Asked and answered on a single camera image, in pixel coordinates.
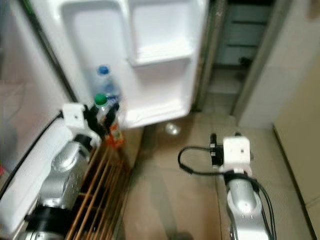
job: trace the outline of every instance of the wooden rack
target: wooden rack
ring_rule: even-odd
[[[72,211],[67,240],[111,239],[120,214],[130,167],[120,150],[105,143],[91,156],[89,170]]]

